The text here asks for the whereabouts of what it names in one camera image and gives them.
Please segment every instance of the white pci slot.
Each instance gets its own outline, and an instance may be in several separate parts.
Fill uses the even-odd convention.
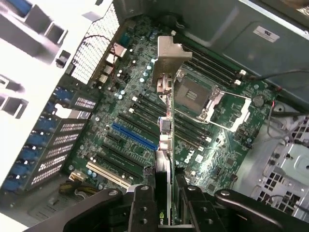
[[[89,168],[93,172],[100,174],[101,176],[109,179],[110,181],[114,182],[115,184],[118,184],[119,186],[125,189],[128,189],[131,186],[131,183],[129,183],[127,180],[122,179],[120,176],[112,173],[111,171],[107,170],[106,168],[103,168],[102,166],[96,163],[88,162],[86,168]]]

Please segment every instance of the capacitor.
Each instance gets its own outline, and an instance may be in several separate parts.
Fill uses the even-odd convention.
[[[151,35],[149,36],[149,39],[150,39],[150,40],[154,40],[154,39],[155,39],[155,35],[154,35],[154,34],[151,34]]]
[[[264,99],[262,96],[255,96],[253,98],[253,104],[256,106],[256,107],[262,107],[264,105]]]
[[[197,171],[197,178],[201,178],[202,177],[202,173]]]
[[[103,188],[104,188],[104,185],[102,185],[102,184],[98,185],[98,190],[103,190]]]

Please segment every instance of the ram slot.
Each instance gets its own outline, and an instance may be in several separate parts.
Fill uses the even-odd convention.
[[[235,77],[235,70],[233,70],[231,67],[229,67],[228,65],[224,64],[223,62],[219,61],[218,59],[215,59],[213,57],[211,57],[210,55],[208,55],[205,52],[201,52],[199,50],[196,50],[194,47],[188,45],[188,44],[183,44],[183,49],[190,51],[193,53],[193,57],[197,57],[200,60],[203,60],[207,63],[209,63],[212,66],[215,66],[215,69],[217,71],[221,71],[223,73],[225,73],[226,75],[229,75],[231,77]]]
[[[99,175],[105,177],[106,179],[112,181],[115,184],[118,184],[119,186],[128,189],[131,186],[131,183],[127,180],[122,179],[120,176],[112,173],[111,171],[107,170],[106,168],[103,168],[102,166],[98,165],[97,163],[88,162],[86,165],[86,168],[89,168],[93,172],[98,173]]]

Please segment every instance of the motherboard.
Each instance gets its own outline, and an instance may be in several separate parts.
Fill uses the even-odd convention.
[[[131,185],[149,183],[160,138],[158,119],[166,114],[162,96],[152,84],[157,38],[172,33],[175,42],[193,53],[174,83],[175,166],[183,168],[189,184],[209,194],[231,188],[276,94],[264,82],[235,81],[242,68],[145,16],[126,25],[116,40],[126,54],[109,57],[112,70],[102,67],[100,102],[64,171],[75,170],[76,178],[99,190],[121,187],[125,191]],[[201,122],[198,118],[216,89],[222,98],[211,123]]]

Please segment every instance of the vent grille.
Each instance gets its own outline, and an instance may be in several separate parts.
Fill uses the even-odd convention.
[[[77,50],[73,58],[76,66],[72,73],[74,78],[88,84],[118,28],[118,18],[111,4],[105,16],[91,24]]]
[[[48,169],[50,167],[55,166],[56,164],[58,164],[60,162],[63,162],[66,159],[67,156],[68,155],[66,154],[64,156],[59,156],[59,157],[57,157],[55,159],[52,159],[52,160],[45,161],[45,162],[41,163],[38,172],[41,172],[41,171],[43,171],[45,169]]]
[[[269,191],[273,191],[276,184],[278,182],[282,183],[282,181],[283,181],[283,177],[281,175],[276,174],[276,173],[271,173],[264,187],[268,189]]]
[[[296,130],[292,133],[292,137],[294,139],[301,139],[304,133],[309,133],[309,117],[306,117],[303,124],[296,128]]]
[[[66,145],[66,146],[62,146],[62,147],[52,149],[47,153],[46,159],[57,156],[61,153],[68,152],[72,149],[72,147],[73,147],[73,144],[70,144],[70,145]]]
[[[81,129],[83,129],[84,127],[84,123],[66,123],[63,124],[60,132],[66,132],[66,131],[79,131]]]
[[[76,103],[75,103],[76,106],[80,106],[80,107],[84,107],[84,108],[88,108],[88,109],[93,109],[96,105],[96,103],[94,101],[90,101],[86,98],[77,98],[76,100]]]
[[[45,179],[49,178],[50,176],[52,176],[53,174],[57,173],[60,171],[60,168],[61,168],[62,164],[61,165],[58,165],[57,167],[55,168],[52,168],[51,170],[48,170],[47,172],[44,172],[40,175],[37,175],[36,177],[33,178],[32,182],[31,182],[31,185],[35,185],[35,184],[39,184],[41,183],[42,181],[44,181]]]
[[[53,145],[58,145],[58,144],[63,144],[67,142],[72,142],[77,139],[79,134],[70,134],[70,135],[63,135],[55,138],[54,144]]]

